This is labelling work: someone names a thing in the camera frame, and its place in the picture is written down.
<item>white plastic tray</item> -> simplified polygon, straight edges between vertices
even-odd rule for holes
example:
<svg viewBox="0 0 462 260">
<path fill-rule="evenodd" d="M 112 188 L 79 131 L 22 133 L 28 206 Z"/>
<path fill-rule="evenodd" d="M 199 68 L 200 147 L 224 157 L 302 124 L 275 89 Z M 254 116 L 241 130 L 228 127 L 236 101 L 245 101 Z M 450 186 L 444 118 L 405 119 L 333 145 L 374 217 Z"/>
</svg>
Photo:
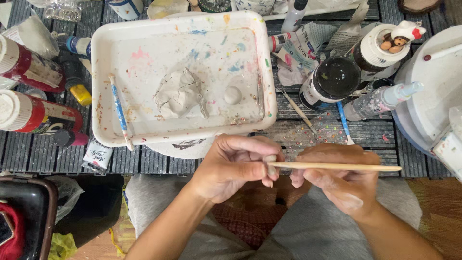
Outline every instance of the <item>white plastic tray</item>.
<svg viewBox="0 0 462 260">
<path fill-rule="evenodd" d="M 109 73 L 115 74 L 134 145 L 249 133 L 276 120 L 267 30 L 255 12 L 108 24 L 95 32 L 91 48 L 93 133 L 103 145 L 125 145 Z M 159 82 L 184 67 L 202 80 L 209 119 L 202 118 L 199 106 L 182 118 L 160 115 L 154 99 Z M 238 105 L 224 101 L 229 85 L 243 94 Z"/>
</svg>

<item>yellow string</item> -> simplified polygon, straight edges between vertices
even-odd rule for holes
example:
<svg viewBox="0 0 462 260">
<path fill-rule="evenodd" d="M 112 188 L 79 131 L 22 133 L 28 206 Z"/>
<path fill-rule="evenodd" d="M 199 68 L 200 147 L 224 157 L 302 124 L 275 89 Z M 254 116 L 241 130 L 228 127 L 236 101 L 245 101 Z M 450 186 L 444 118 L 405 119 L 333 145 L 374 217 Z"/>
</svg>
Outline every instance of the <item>yellow string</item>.
<svg viewBox="0 0 462 260">
<path fill-rule="evenodd" d="M 117 245 L 116 242 L 114 241 L 114 231 L 112 231 L 112 228 L 109 228 L 109 233 L 111 234 L 112 244 L 117 248 L 117 251 L 122 255 L 126 255 L 126 253 L 122 251 L 122 248 L 120 248 L 120 246 Z"/>
</svg>

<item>white cup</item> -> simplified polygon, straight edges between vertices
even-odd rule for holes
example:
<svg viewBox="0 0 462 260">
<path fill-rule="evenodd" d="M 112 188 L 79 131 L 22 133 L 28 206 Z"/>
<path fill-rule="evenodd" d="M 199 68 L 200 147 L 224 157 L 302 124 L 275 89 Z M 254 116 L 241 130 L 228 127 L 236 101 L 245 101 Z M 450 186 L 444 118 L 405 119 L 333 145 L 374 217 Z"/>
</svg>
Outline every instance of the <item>white cup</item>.
<svg viewBox="0 0 462 260">
<path fill-rule="evenodd" d="M 125 20 L 138 18 L 144 8 L 142 0 L 106 0 L 106 3 Z"/>
</svg>

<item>clay piece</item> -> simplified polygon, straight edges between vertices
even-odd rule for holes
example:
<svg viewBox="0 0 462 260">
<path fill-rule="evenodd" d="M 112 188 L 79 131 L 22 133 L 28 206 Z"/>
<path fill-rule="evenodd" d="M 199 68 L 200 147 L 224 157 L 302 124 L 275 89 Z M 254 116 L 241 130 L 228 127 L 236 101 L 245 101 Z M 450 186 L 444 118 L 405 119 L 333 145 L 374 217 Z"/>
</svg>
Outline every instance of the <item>clay piece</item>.
<svg viewBox="0 0 462 260">
<path fill-rule="evenodd" d="M 242 93 L 239 88 L 229 86 L 225 90 L 225 101 L 230 105 L 236 105 L 242 100 Z"/>
<path fill-rule="evenodd" d="M 422 34 L 427 30 L 421 27 L 422 22 L 409 22 L 402 21 L 393 29 L 392 32 L 385 34 L 382 37 L 382 50 L 388 50 L 389 53 L 398 53 L 402 50 L 404 45 L 415 40 L 420 39 Z"/>
<path fill-rule="evenodd" d="M 202 101 L 201 87 L 188 68 L 165 75 L 160 81 L 155 100 L 165 119 L 179 118 L 198 104 L 202 116 L 208 118 Z"/>
</svg>

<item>red paint bottle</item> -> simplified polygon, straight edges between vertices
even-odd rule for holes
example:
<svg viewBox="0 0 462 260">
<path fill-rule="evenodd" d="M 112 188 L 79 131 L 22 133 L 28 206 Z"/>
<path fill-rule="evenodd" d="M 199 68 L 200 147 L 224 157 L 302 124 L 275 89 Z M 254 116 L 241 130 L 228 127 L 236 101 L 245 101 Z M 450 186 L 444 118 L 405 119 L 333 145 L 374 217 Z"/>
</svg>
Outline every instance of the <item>red paint bottle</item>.
<svg viewBox="0 0 462 260">
<path fill-rule="evenodd" d="M 13 90 L 0 90 L 0 130 L 52 135 L 59 129 L 78 132 L 82 125 L 77 109 Z"/>
<path fill-rule="evenodd" d="M 58 63 L 0 35 L 0 76 L 47 92 L 63 92 L 66 78 Z"/>
</svg>

